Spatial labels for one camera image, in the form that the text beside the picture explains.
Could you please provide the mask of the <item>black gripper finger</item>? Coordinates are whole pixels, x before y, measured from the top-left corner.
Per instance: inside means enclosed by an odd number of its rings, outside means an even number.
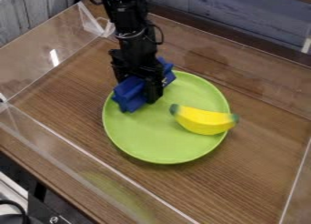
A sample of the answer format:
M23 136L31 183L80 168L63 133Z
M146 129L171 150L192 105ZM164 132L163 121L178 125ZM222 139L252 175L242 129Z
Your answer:
M144 79L144 96L148 104L154 104L163 96L163 79L162 73L152 74Z
M113 56L111 65L115 72L115 79L121 83L128 78L128 64L123 58Z

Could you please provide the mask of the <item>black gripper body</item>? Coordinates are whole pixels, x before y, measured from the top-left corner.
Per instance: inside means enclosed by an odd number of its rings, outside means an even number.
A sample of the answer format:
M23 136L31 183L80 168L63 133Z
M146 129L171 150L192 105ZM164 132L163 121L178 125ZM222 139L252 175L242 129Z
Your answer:
M111 57L123 58L128 64L128 76L146 79L152 74L164 75L164 67L158 58L158 46L162 41L156 40L155 33L116 33L119 48L111 49Z

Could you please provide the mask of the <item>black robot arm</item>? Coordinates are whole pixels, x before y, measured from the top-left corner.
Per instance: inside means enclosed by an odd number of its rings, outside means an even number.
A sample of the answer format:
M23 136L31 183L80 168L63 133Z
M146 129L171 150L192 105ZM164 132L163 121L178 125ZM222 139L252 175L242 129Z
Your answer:
M164 67L156 58L158 46L164 43L164 39L156 39L156 30L162 33L162 29L148 19L146 0L101 0L101 3L119 42L119 48L109 50L115 78L117 82L129 76L142 78L146 100L154 104L164 91Z

